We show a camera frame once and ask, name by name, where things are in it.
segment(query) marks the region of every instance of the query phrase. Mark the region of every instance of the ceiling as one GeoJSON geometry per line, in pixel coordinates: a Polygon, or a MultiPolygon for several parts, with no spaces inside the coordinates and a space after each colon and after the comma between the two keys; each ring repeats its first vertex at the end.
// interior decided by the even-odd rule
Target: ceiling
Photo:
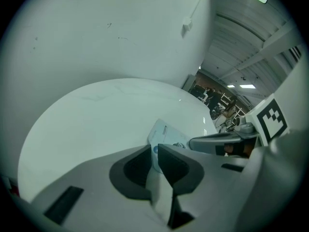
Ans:
{"type": "Polygon", "coordinates": [[[277,90],[297,63],[302,38],[279,0],[217,0],[214,24],[200,71],[223,85],[233,84],[231,91],[252,109],[277,90]]]}

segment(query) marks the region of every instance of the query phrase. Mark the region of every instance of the black rubber pad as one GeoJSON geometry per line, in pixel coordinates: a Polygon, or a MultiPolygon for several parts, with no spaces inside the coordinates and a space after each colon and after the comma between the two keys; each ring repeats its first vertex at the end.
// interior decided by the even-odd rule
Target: black rubber pad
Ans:
{"type": "Polygon", "coordinates": [[[46,217],[57,224],[61,224],[76,201],[81,196],[84,189],[77,187],[69,187],[66,191],[52,204],[52,206],[44,213],[46,217]]]}
{"type": "Polygon", "coordinates": [[[158,145],[158,163],[176,195],[193,192],[204,177],[200,163],[167,145],[158,145]]]}
{"type": "Polygon", "coordinates": [[[228,163],[223,164],[221,167],[229,169],[229,170],[233,170],[233,171],[236,171],[236,172],[242,172],[242,170],[244,169],[244,167],[236,166],[236,165],[228,164],[228,163]]]}
{"type": "Polygon", "coordinates": [[[151,201],[151,192],[145,188],[151,165],[151,145],[146,145],[115,162],[110,169],[110,181],[127,198],[151,201]]]}

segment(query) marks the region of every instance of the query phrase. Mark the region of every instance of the person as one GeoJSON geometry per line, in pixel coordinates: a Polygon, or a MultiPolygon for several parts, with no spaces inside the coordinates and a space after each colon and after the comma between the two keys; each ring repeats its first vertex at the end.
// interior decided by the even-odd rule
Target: person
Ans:
{"type": "Polygon", "coordinates": [[[208,105],[210,112],[218,105],[218,102],[221,99],[221,94],[222,94],[221,90],[218,90],[218,92],[213,93],[212,97],[210,98],[209,105],[208,105]]]}
{"type": "Polygon", "coordinates": [[[207,93],[206,93],[208,95],[208,97],[205,100],[205,105],[208,106],[208,104],[209,104],[212,96],[215,94],[215,92],[216,92],[216,89],[214,87],[213,88],[209,88],[209,91],[207,91],[207,93]]]}
{"type": "Polygon", "coordinates": [[[237,98],[236,96],[233,96],[231,98],[231,101],[229,102],[229,104],[227,105],[227,107],[225,108],[225,112],[228,112],[232,107],[234,107],[236,105],[236,102],[237,102],[237,98]]]}

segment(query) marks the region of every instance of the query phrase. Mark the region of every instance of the white table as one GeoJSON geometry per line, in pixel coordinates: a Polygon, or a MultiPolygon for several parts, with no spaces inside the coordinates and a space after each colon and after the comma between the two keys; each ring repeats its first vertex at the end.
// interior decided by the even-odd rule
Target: white table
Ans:
{"type": "Polygon", "coordinates": [[[203,103],[168,84],[116,79],[74,90],[31,128],[18,165],[20,196],[31,202],[86,160],[148,144],[148,134],[159,118],[189,137],[217,132],[203,103]]]}
{"type": "Polygon", "coordinates": [[[205,95],[205,97],[204,97],[203,99],[202,99],[201,97],[198,97],[198,99],[199,99],[201,102],[203,102],[203,103],[205,103],[205,101],[206,101],[206,99],[207,99],[207,97],[208,97],[207,94],[204,93],[204,95],[205,95]]]}

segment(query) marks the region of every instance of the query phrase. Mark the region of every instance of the gray plastic part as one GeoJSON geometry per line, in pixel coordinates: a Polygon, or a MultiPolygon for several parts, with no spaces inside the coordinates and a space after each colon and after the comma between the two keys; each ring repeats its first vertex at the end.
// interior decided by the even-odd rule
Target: gray plastic part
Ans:
{"type": "Polygon", "coordinates": [[[251,132],[251,133],[244,133],[241,131],[234,131],[239,137],[241,137],[242,139],[250,139],[250,138],[254,138],[254,137],[258,137],[260,134],[256,131],[251,132]]]}
{"type": "Polygon", "coordinates": [[[190,194],[178,195],[182,211],[189,213],[195,218],[214,205],[216,206],[240,177],[240,172],[223,168],[222,165],[229,163],[245,167],[248,162],[248,159],[203,154],[172,145],[169,145],[169,148],[197,161],[204,168],[204,176],[198,187],[190,194]]]}
{"type": "Polygon", "coordinates": [[[83,162],[39,193],[32,206],[44,213],[68,186],[74,186],[84,191],[62,223],[68,230],[168,231],[150,201],[129,199],[118,192],[110,181],[112,165],[143,147],[83,162]]]}
{"type": "Polygon", "coordinates": [[[189,146],[194,151],[216,155],[216,146],[224,146],[224,144],[239,143],[242,138],[235,132],[225,132],[209,136],[192,138],[189,146]]]}
{"type": "MultiPolygon", "coordinates": [[[[291,200],[302,182],[308,164],[309,130],[274,139],[268,147],[255,148],[249,159],[222,157],[167,145],[197,162],[204,177],[190,194],[178,195],[182,211],[195,219],[178,232],[255,231],[270,222],[291,200]],[[222,165],[242,166],[242,172],[222,165]]],[[[55,231],[171,231],[153,211],[149,201],[124,197],[109,181],[109,169],[119,159],[141,147],[124,150],[84,162],[43,190],[24,212],[39,226],[55,231]],[[43,215],[67,188],[77,186],[84,193],[63,227],[52,225],[43,215]]]]}
{"type": "MultiPolygon", "coordinates": [[[[273,140],[269,147],[255,148],[233,182],[196,194],[200,198],[198,210],[194,208],[194,197],[178,196],[183,210],[199,212],[196,219],[178,231],[246,232],[267,225],[285,208],[302,182],[309,159],[308,134],[309,130],[288,134],[273,140]]],[[[200,184],[201,189],[208,185],[200,184]]]]}
{"type": "Polygon", "coordinates": [[[158,163],[174,195],[191,193],[204,176],[203,167],[192,158],[173,150],[171,145],[158,144],[158,163]]]}
{"type": "Polygon", "coordinates": [[[254,126],[252,123],[246,123],[243,125],[239,125],[238,128],[235,128],[235,131],[239,131],[241,133],[247,134],[247,133],[252,133],[255,131],[254,126]]]}

